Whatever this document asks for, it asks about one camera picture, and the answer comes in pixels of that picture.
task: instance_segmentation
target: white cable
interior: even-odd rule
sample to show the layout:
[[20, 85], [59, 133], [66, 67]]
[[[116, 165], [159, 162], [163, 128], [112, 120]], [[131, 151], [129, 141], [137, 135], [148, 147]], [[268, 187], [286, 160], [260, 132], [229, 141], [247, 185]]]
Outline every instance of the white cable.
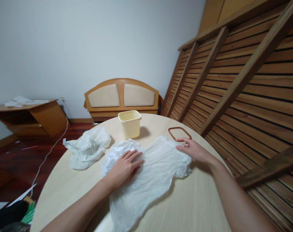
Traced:
[[[61, 140], [62, 137], [63, 137], [63, 136], [65, 135], [65, 133], [67, 132], [67, 129], [68, 129], [68, 123], [69, 123], [68, 115], [67, 115], [67, 114], [66, 114], [66, 118], [67, 118], [67, 127], [66, 127], [65, 132], [64, 132], [63, 135], [62, 135], [62, 136], [56, 141], [56, 143], [54, 144], [54, 146], [52, 146], [50, 152], [45, 156], [44, 161], [43, 161], [42, 164], [39, 166], [39, 169], [38, 169], [37, 175], [36, 175], [36, 177], [34, 178], [34, 181], [33, 181], [33, 184], [31, 185], [31, 187], [34, 186], [34, 183], [35, 183], [35, 181], [36, 181], [36, 179], [37, 179], [37, 177], [38, 177], [38, 175], [39, 175], [39, 173], [40, 173], [40, 169], [41, 169], [42, 165], [43, 165], [44, 162], [46, 161], [46, 158], [47, 158], [48, 155], [52, 152], [53, 148], [56, 146], [56, 144], [59, 142], [59, 140]], [[31, 198], [32, 196], [33, 196], [33, 188], [31, 189], [30, 198]]]

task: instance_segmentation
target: black fabric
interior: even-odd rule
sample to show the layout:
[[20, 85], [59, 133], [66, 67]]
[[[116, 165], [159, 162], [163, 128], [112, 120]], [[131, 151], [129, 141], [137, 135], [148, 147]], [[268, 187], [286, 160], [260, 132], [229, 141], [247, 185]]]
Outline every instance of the black fabric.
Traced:
[[0, 209], [0, 229], [11, 223], [20, 222], [26, 215], [28, 207], [28, 202], [21, 200], [7, 208]]

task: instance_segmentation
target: plastic container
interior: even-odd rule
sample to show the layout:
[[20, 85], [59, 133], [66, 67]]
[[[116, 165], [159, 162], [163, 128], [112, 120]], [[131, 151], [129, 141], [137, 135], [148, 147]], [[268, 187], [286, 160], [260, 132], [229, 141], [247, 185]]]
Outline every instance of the plastic container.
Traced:
[[141, 115], [138, 111], [125, 111], [118, 114], [123, 126], [125, 139], [132, 139], [140, 135]]

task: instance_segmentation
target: hand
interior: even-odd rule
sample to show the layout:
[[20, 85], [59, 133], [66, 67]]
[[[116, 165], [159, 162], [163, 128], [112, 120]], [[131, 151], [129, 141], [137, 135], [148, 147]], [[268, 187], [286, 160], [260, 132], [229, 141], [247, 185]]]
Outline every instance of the hand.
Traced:
[[142, 152], [128, 150], [117, 160], [109, 173], [103, 178], [111, 191], [128, 184], [133, 179], [140, 169], [140, 165], [144, 163], [142, 159], [134, 162], [140, 155], [142, 155]]
[[177, 145], [176, 148], [197, 161], [210, 164], [212, 161], [214, 161], [214, 159], [216, 159], [213, 155], [211, 155], [207, 150], [205, 150], [194, 140], [190, 140], [187, 138], [179, 138], [175, 141], [185, 142], [182, 144], [182, 146]]

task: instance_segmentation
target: round table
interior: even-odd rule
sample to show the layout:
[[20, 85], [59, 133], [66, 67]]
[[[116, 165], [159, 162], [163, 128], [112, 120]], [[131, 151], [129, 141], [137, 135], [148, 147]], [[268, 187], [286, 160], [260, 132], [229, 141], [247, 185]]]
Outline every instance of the round table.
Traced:
[[[143, 147], [151, 144], [161, 135], [173, 140], [170, 127], [183, 127], [192, 139], [212, 155], [223, 160], [216, 150], [195, 131], [173, 119], [154, 114], [141, 114], [140, 136], [135, 138]], [[122, 125], [118, 118], [101, 123], [110, 133], [113, 143], [124, 140]], [[181, 129], [171, 130], [174, 137], [187, 137]], [[69, 167], [71, 152], [67, 150], [58, 161], [39, 197], [34, 213], [31, 232], [40, 231], [57, 215], [89, 191], [100, 179], [104, 156], [84, 171]], [[218, 191], [209, 169], [194, 161], [192, 174], [176, 179], [167, 194], [146, 210], [133, 231], [231, 231], [226, 219]], [[113, 223], [108, 201], [95, 215], [87, 231], [112, 231]]]

